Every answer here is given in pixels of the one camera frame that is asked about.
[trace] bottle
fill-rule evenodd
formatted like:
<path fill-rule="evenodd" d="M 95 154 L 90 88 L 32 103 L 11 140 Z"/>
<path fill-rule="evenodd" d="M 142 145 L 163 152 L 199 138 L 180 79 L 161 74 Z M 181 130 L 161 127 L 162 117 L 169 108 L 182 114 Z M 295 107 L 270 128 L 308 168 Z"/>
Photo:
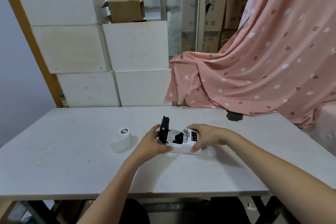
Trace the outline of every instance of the bottle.
<path fill-rule="evenodd" d="M 59 98 L 62 101 L 63 107 L 69 107 L 69 104 L 68 104 L 67 100 L 65 99 L 65 96 L 64 96 L 63 92 L 61 92 L 59 94 Z"/>

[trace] gray wall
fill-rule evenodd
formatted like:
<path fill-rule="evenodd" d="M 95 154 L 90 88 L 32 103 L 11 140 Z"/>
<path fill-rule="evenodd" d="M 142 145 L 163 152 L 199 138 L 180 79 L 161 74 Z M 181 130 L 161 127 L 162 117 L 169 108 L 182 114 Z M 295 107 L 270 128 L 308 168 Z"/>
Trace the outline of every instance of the gray wall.
<path fill-rule="evenodd" d="M 0 0 L 0 146 L 55 107 L 8 0 Z"/>

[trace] pink fabric with leaf pattern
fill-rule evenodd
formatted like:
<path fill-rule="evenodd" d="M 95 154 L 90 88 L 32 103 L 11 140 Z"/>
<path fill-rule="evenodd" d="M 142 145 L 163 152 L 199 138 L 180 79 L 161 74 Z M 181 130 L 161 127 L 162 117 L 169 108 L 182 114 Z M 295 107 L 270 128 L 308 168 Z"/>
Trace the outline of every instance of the pink fabric with leaf pattern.
<path fill-rule="evenodd" d="M 166 100 L 311 124 L 313 111 L 336 99 L 336 0 L 249 0 L 246 11 L 217 54 L 170 60 Z"/>

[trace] white table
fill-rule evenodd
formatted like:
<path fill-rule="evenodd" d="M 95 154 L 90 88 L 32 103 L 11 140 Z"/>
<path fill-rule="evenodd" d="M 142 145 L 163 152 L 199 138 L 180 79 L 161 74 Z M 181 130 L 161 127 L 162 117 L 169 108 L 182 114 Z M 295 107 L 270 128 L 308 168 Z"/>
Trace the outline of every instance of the white table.
<path fill-rule="evenodd" d="M 139 140 L 163 115 L 170 128 L 206 123 L 232 129 L 336 189 L 336 158 L 279 113 L 229 121 L 226 111 L 189 107 L 55 108 L 0 148 L 0 197 L 96 198 Z M 130 127 L 132 145 L 114 153 L 111 137 Z M 268 188 L 228 147 L 169 153 L 141 166 L 130 197 L 263 195 Z"/>

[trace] white label roll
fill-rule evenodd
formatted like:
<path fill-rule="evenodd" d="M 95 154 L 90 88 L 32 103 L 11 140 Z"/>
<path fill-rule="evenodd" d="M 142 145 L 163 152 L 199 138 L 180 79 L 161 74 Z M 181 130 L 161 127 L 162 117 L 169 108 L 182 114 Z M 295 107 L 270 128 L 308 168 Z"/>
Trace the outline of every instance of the white label roll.
<path fill-rule="evenodd" d="M 112 149 L 114 152 L 119 152 L 125 150 L 131 141 L 131 130 L 130 128 L 120 128 L 118 129 L 118 137 L 112 142 Z"/>

